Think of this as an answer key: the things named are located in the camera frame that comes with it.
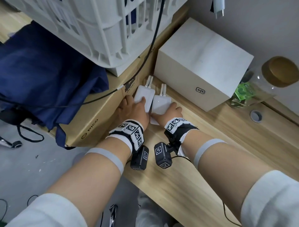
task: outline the wooden desk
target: wooden desk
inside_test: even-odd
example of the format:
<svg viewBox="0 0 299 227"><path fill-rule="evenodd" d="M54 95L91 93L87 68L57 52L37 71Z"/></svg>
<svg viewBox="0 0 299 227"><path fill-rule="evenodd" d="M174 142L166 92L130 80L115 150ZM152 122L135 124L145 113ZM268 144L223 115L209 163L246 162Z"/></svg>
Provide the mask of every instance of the wooden desk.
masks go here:
<svg viewBox="0 0 299 227"><path fill-rule="evenodd" d="M11 11L1 1L0 20L5 21L0 23L1 42L8 39L8 33L18 31L31 21L23 13ZM155 78L153 85L160 87L160 81ZM264 116L258 124L249 118L249 109L235 110L224 103L207 113L169 87L167 94L182 106L184 117L200 130L252 153L299 180L299 127L293 123L263 104L254 107ZM131 182L185 227L234 226L224 217L220 198L191 163L176 158L166 170L156 165L153 147L160 141L167 142L160 127L150 125L145 140L150 149L147 169L140 172L126 166L124 175ZM228 217L236 222L229 211Z"/></svg>

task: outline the hand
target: hand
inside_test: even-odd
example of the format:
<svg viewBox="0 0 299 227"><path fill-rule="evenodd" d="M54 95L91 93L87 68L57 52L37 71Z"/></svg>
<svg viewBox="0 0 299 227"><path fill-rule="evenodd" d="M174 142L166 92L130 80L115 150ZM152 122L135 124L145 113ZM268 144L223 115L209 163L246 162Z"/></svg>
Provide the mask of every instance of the hand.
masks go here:
<svg viewBox="0 0 299 227"><path fill-rule="evenodd" d="M152 113L152 117L159 123L160 126L164 127L171 119L175 117L183 117L182 110L182 107L176 107L176 102L173 102L170 104L166 113L163 115Z"/></svg>
<svg viewBox="0 0 299 227"><path fill-rule="evenodd" d="M142 97L140 102L135 103L133 97L127 95L117 108L120 124L125 120L132 119L139 121L145 130L149 124L150 118L148 113L145 112L144 105L145 97Z"/></svg>

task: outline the jar lid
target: jar lid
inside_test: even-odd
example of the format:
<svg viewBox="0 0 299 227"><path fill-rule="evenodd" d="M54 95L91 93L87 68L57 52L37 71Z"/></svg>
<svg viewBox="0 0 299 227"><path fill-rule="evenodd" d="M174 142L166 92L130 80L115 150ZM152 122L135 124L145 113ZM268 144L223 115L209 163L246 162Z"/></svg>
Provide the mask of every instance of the jar lid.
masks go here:
<svg viewBox="0 0 299 227"><path fill-rule="evenodd" d="M276 56L262 65L262 74L275 87L287 87L299 81L299 70L294 62Z"/></svg>

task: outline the transparent jar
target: transparent jar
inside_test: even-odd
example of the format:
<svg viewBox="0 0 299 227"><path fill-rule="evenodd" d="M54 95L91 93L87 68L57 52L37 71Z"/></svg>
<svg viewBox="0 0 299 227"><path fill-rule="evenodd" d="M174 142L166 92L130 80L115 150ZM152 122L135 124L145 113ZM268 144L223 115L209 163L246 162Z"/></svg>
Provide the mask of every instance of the transparent jar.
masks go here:
<svg viewBox="0 0 299 227"><path fill-rule="evenodd" d="M262 66L248 70L248 81L236 88L230 104L235 107L252 106L276 96L277 90L299 80L299 70L289 59L276 56Z"/></svg>

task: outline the gray wall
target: gray wall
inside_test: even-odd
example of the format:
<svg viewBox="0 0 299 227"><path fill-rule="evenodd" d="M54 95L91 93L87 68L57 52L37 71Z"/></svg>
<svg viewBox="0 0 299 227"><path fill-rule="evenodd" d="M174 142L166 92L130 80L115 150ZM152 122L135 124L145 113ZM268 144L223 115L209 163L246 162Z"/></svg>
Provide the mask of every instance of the gray wall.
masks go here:
<svg viewBox="0 0 299 227"><path fill-rule="evenodd" d="M298 0L225 0L224 17L210 12L212 0L189 0L190 16L254 56L251 66L281 55L299 66ZM276 99L299 115L299 82Z"/></svg>

